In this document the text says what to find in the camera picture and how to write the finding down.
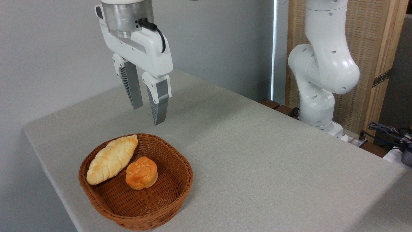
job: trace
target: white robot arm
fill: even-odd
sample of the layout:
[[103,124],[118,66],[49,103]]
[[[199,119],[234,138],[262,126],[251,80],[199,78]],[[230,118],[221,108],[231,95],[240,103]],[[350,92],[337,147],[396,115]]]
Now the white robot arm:
[[288,58],[299,88],[300,120],[337,138],[343,129],[332,121],[332,93],[348,93],[359,80],[345,36],[347,3],[307,0],[305,33],[311,45],[296,46]]
[[172,57],[166,37],[153,24],[152,0],[101,0],[95,6],[107,47],[115,54],[117,76],[134,109],[143,106],[136,66],[147,86],[154,124],[166,118],[172,96],[169,73]]

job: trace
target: wall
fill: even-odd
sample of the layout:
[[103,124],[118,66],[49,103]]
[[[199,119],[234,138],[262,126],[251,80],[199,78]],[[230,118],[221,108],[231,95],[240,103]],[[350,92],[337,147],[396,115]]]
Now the wall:
[[379,122],[395,128],[412,124],[412,16],[403,22]]
[[[93,13],[98,3],[0,1],[0,231],[75,230],[22,127],[121,85]],[[269,96],[272,1],[153,6],[175,68],[254,100]]]

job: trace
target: bread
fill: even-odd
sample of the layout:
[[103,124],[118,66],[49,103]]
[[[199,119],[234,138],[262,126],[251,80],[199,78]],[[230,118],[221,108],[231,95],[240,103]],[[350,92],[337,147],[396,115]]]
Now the bread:
[[145,156],[129,164],[126,169],[126,183],[132,189],[149,188],[155,184],[158,176],[156,164]]
[[136,135],[109,142],[90,163],[86,176],[87,182],[96,185],[116,176],[129,163],[137,144]]

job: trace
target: bread loaf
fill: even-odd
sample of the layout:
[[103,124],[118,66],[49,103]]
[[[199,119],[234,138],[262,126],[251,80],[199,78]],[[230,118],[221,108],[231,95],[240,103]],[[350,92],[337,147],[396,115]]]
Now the bread loaf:
[[137,144],[136,135],[109,142],[90,163],[86,176],[87,182],[96,185],[116,176],[129,163]]
[[155,184],[158,176],[156,164],[145,156],[129,164],[126,169],[126,183],[132,189],[149,188]]

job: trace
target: wicker basket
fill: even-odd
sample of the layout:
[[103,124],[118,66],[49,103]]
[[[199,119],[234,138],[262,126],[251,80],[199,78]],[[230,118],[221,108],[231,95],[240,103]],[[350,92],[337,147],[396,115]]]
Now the wicker basket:
[[101,184],[87,183],[86,173],[91,161],[111,140],[86,157],[80,166],[79,181],[101,215],[127,229],[148,230],[163,225],[178,213],[190,192],[193,171],[186,158],[163,139],[149,134],[137,134],[137,138],[139,144],[130,163],[142,156],[156,163],[159,177],[152,187],[130,188],[125,181],[125,168]]

